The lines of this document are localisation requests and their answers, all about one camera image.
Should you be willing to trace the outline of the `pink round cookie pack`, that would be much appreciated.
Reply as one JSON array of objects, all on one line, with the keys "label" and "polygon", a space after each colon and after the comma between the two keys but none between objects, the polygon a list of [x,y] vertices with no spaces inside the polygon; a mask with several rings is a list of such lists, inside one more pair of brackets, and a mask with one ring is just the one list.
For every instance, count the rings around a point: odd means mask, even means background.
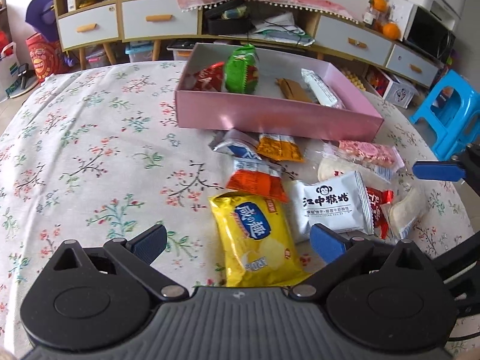
[{"label": "pink round cookie pack", "polygon": [[404,161],[394,146],[363,141],[339,141],[338,148],[342,154],[359,161],[387,181],[404,168]]}]

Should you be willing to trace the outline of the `white rice cracker pack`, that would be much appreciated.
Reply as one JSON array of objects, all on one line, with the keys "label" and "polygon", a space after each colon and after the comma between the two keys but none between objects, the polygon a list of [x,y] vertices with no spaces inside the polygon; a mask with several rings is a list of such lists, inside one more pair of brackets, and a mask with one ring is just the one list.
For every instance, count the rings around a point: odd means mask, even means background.
[{"label": "white rice cracker pack", "polygon": [[393,204],[387,212],[389,227],[394,238],[406,239],[415,223],[426,211],[425,192],[419,187],[411,187],[404,199]]},{"label": "white rice cracker pack", "polygon": [[335,176],[341,176],[348,172],[359,172],[364,181],[372,181],[377,175],[365,166],[349,162],[342,158],[325,157],[320,160],[317,177],[318,180],[329,180]]}]

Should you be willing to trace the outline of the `white monkey biscuit pack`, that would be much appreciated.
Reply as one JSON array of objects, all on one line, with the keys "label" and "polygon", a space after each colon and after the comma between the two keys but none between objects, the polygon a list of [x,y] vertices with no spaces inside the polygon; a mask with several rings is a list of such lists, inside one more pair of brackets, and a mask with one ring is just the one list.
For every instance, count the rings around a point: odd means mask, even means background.
[{"label": "white monkey biscuit pack", "polygon": [[291,181],[286,187],[286,216],[296,243],[305,242],[315,224],[341,234],[374,234],[374,216],[360,172],[308,184]]}]

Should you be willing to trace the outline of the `small red candy packet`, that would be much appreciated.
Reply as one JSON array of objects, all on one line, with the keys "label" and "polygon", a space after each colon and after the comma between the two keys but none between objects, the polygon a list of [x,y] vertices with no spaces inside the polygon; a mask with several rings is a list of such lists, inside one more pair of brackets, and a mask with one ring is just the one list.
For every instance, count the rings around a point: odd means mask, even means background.
[{"label": "small red candy packet", "polygon": [[389,189],[381,191],[371,187],[367,187],[366,191],[373,213],[373,226],[380,229],[380,238],[385,240],[388,233],[388,222],[383,214],[382,206],[393,202],[394,192]]}]

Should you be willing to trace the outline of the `yellow chip bag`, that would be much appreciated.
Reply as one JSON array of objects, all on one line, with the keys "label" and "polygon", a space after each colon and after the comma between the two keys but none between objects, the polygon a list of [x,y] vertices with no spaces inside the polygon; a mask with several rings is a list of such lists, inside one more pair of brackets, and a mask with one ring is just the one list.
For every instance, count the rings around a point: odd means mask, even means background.
[{"label": "yellow chip bag", "polygon": [[293,286],[309,277],[283,206],[232,192],[209,199],[224,250],[228,287]]}]

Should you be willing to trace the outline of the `orange white snack packet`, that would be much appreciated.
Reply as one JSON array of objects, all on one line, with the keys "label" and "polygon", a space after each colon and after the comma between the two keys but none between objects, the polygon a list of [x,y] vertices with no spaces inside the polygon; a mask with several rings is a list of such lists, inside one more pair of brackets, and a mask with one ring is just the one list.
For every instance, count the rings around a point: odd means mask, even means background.
[{"label": "orange white snack packet", "polygon": [[234,158],[227,189],[259,195],[281,203],[288,202],[283,188],[281,167],[258,159]]}]

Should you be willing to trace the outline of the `silver long cracker pack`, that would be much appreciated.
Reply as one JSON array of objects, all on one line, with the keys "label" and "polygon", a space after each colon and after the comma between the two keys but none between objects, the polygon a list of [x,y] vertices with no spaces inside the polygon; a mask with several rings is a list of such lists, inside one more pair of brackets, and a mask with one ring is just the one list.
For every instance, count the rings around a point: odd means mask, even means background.
[{"label": "silver long cracker pack", "polygon": [[320,105],[335,109],[343,109],[344,105],[339,96],[324,82],[321,77],[309,69],[301,69],[304,83],[310,88]]}]

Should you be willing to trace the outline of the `blue white snack packet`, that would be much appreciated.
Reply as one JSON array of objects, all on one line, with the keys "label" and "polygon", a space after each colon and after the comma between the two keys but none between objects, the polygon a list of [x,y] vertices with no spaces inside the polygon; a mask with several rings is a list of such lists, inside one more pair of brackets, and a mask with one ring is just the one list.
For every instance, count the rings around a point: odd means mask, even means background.
[{"label": "blue white snack packet", "polygon": [[251,136],[232,128],[227,132],[216,133],[209,147],[216,153],[261,160],[257,153],[258,144]]}]

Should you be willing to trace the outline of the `gold wafer pack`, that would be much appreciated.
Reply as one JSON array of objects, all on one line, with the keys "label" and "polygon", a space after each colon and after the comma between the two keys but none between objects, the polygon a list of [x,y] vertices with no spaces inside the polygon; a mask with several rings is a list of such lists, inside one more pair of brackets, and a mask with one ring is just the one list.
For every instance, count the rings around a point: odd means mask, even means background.
[{"label": "gold wafer pack", "polygon": [[312,103],[312,99],[310,99],[310,96],[307,95],[307,92],[298,82],[281,78],[276,79],[276,84],[279,86],[285,99],[297,102]]}]

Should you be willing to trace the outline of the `red snack bag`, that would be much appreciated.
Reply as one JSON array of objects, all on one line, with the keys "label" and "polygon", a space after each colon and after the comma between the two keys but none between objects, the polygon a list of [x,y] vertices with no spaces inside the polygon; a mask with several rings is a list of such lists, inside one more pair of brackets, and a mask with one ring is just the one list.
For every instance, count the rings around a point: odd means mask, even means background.
[{"label": "red snack bag", "polygon": [[224,80],[224,62],[214,63],[193,75],[193,91],[221,92]]}]

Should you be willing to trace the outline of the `green snack bag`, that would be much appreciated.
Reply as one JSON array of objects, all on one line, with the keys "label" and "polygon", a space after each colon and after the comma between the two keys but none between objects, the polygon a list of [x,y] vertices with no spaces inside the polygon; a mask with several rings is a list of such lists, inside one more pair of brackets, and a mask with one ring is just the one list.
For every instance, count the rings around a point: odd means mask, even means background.
[{"label": "green snack bag", "polygon": [[253,94],[259,82],[258,55],[252,44],[241,46],[224,65],[224,86],[234,94]]}]

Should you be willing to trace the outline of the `orange yellow snack packet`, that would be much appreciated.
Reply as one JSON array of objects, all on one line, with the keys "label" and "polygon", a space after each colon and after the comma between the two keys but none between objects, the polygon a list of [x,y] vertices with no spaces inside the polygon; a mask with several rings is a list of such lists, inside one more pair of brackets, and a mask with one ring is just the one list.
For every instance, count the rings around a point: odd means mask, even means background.
[{"label": "orange yellow snack packet", "polygon": [[257,153],[277,162],[301,163],[304,160],[300,148],[292,136],[261,133]]}]

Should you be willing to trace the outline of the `blue plastic stool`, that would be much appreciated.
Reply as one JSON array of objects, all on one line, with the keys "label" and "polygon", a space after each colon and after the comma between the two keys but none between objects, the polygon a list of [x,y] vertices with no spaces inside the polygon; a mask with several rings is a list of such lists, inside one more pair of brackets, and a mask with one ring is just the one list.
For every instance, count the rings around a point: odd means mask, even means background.
[{"label": "blue plastic stool", "polygon": [[413,125],[421,119],[436,135],[433,154],[446,161],[479,138],[479,92],[450,70],[409,117]]}]

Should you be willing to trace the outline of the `floral tablecloth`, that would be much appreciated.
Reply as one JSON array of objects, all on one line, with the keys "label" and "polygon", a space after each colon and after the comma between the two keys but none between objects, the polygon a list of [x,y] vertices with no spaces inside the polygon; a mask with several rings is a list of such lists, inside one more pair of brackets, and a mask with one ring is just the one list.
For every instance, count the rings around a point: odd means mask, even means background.
[{"label": "floral tablecloth", "polygon": [[[184,285],[224,285],[224,255],[208,198],[222,194],[232,158],[209,147],[215,133],[180,128],[174,101],[185,63],[156,62],[101,67],[51,76],[19,109],[1,135],[1,348],[18,359],[55,359],[33,354],[20,306],[61,243],[75,239],[100,247],[112,238],[131,239],[155,224],[167,228],[166,250],[152,267]],[[354,94],[362,94],[357,88]],[[375,142],[396,146],[406,168],[400,185],[413,186],[411,166],[434,155],[401,111],[363,92],[384,119]],[[432,258],[473,236],[465,206],[453,184],[424,183],[428,212],[410,233]],[[330,344],[310,321],[294,322],[291,339],[326,345],[301,355],[287,341],[275,349],[227,338],[239,308],[214,324],[213,306],[202,309],[208,325],[189,315],[179,329],[162,330],[154,343],[137,344],[126,359],[375,359],[352,345]]]}]

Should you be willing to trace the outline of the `yellow egg tray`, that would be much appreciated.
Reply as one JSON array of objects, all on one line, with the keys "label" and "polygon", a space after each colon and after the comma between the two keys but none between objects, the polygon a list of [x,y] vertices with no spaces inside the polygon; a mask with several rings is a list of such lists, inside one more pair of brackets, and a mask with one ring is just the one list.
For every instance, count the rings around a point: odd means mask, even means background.
[{"label": "yellow egg tray", "polygon": [[345,67],[340,68],[340,72],[356,87],[358,90],[366,91],[366,88],[363,82],[360,80],[357,74],[354,74],[350,70],[346,69]]}]

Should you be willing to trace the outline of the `microwave oven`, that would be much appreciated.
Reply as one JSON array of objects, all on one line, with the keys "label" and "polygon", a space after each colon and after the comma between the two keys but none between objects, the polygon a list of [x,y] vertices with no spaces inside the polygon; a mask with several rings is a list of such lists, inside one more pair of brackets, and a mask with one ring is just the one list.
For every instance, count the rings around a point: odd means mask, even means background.
[{"label": "microwave oven", "polygon": [[430,12],[414,5],[403,41],[422,54],[446,63],[451,56],[456,36]]}]

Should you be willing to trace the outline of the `orange fruit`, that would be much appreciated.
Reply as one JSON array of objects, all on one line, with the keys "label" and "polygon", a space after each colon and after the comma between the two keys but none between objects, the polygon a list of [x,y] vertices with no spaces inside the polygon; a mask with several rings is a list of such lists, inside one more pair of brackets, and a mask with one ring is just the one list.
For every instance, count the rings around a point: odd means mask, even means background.
[{"label": "orange fruit", "polygon": [[388,5],[386,0],[369,0],[370,6],[380,12],[385,13],[387,11]]},{"label": "orange fruit", "polygon": [[398,41],[401,38],[400,28],[396,23],[393,22],[389,22],[383,25],[382,34],[392,41]]}]

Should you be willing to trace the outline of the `pink cardboard box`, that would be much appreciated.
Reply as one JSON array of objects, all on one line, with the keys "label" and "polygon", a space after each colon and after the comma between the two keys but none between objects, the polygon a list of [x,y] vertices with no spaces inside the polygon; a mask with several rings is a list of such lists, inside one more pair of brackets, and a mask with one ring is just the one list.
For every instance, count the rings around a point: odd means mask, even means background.
[{"label": "pink cardboard box", "polygon": [[[259,48],[259,83],[253,94],[194,90],[194,74],[224,62],[235,46],[199,43],[193,48],[175,91],[176,119],[181,128],[278,133],[326,141],[372,141],[383,117],[332,63]],[[316,74],[343,101],[342,109],[284,98],[278,79],[303,81],[302,69]]]}]

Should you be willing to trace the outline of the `red lantern bag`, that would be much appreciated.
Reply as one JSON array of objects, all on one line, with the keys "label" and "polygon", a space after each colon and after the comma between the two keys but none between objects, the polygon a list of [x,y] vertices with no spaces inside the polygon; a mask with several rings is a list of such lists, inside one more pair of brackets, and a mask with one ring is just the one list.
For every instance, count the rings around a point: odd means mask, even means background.
[{"label": "red lantern bag", "polygon": [[41,33],[26,40],[28,52],[38,81],[43,83],[51,75],[63,74],[68,67],[59,41],[48,41]]}]

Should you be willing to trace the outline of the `wooden TV cabinet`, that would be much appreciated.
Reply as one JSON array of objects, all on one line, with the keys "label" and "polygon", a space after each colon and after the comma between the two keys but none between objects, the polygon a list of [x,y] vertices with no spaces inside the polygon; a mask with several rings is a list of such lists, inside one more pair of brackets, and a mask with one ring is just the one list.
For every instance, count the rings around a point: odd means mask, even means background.
[{"label": "wooden TV cabinet", "polygon": [[368,63],[428,87],[439,62],[362,24],[326,12],[277,7],[250,0],[182,10],[176,0],[54,0],[64,50],[108,47],[113,41],[199,38],[251,41],[307,49]]}]

